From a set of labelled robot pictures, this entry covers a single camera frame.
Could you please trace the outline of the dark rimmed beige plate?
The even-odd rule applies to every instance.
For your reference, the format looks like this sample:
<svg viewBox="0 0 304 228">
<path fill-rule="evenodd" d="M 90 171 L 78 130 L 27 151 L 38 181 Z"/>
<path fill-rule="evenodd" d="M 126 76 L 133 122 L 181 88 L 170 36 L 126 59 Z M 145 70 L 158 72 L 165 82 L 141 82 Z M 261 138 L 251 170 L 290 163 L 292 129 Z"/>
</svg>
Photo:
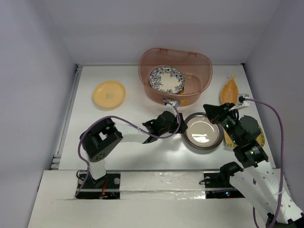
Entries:
<svg viewBox="0 0 304 228">
<path fill-rule="evenodd" d="M 218 124 L 212 124 L 206 113 L 196 112 L 185 119 L 187 130 L 182 134 L 182 142 L 192 153 L 203 155 L 214 152 L 223 142 L 224 133 Z"/>
</svg>

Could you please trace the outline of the blue floral ceramic plate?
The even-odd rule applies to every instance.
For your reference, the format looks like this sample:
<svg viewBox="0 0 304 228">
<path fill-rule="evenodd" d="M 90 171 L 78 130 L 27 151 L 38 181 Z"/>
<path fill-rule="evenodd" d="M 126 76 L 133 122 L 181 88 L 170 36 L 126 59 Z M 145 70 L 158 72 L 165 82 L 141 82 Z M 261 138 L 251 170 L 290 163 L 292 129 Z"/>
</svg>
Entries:
<svg viewBox="0 0 304 228">
<path fill-rule="evenodd" d="M 185 87 L 185 77 L 171 66 L 157 66 L 149 74 L 150 86 L 168 94 L 177 94 Z"/>
</svg>

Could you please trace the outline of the triangular woven bamboo plate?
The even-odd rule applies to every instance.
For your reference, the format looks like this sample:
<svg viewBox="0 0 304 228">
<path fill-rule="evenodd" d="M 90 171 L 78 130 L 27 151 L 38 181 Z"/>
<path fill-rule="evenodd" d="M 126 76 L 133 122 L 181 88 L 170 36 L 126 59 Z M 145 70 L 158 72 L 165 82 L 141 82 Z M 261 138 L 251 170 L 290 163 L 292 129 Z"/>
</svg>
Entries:
<svg viewBox="0 0 304 228">
<path fill-rule="evenodd" d="M 183 95 L 183 94 L 185 94 L 185 89 L 182 89 L 182 90 L 179 91 L 177 94 L 178 94 L 178 95 Z"/>
</svg>

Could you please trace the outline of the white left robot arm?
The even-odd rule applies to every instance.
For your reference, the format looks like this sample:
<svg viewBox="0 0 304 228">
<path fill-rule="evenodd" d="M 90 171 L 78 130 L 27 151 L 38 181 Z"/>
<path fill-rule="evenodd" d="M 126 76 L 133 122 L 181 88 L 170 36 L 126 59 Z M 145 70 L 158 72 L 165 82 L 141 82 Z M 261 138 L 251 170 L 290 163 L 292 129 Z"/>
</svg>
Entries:
<svg viewBox="0 0 304 228">
<path fill-rule="evenodd" d="M 78 156 L 87 164 L 84 182 L 89 182 L 95 188 L 105 184 L 107 173 L 104 159 L 119 143 L 149 144 L 183 134 L 187 128 L 181 113 L 169 111 L 142 123 L 140 127 L 118 116 L 99 119 L 80 135 Z"/>
</svg>

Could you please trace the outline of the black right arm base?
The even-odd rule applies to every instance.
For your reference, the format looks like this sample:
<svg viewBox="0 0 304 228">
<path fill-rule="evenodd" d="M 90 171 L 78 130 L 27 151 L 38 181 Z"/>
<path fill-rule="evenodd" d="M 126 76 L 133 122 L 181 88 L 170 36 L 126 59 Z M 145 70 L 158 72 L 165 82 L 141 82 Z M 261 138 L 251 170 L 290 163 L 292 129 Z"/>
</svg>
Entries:
<svg viewBox="0 0 304 228">
<path fill-rule="evenodd" d="M 219 169 L 219 172 L 204 173 L 204 178 L 199 182 L 199 185 L 205 186 L 206 198 L 244 198 L 244 196 L 229 182 L 230 177 L 242 170 L 243 169 L 236 162 L 230 162 L 223 165 Z"/>
</svg>

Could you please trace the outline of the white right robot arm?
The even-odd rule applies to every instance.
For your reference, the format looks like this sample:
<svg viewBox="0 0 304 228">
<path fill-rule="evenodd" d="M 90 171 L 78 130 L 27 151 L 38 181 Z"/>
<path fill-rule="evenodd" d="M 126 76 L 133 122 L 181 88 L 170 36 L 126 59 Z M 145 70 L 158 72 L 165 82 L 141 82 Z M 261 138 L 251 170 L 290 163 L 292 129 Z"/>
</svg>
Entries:
<svg viewBox="0 0 304 228">
<path fill-rule="evenodd" d="M 258 122 L 251 116 L 239 117 L 233 103 L 205 104 L 209 121 L 220 124 L 236 147 L 237 162 L 220 168 L 219 182 L 236 188 L 253 206 L 267 228 L 302 228 L 304 212 L 283 187 L 283 175 L 277 178 L 257 137 Z"/>
</svg>

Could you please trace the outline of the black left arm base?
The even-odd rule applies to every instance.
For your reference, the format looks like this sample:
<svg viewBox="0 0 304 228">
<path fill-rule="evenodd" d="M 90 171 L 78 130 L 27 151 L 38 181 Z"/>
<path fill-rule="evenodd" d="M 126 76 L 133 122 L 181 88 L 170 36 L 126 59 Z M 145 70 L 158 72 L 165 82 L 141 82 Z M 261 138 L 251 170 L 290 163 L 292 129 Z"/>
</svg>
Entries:
<svg viewBox="0 0 304 228">
<path fill-rule="evenodd" d="M 108 173 L 104 177 L 93 180 L 89 175 L 85 180 L 86 171 L 76 173 L 78 178 L 76 198 L 81 200 L 117 200 L 120 199 L 120 173 Z"/>
</svg>

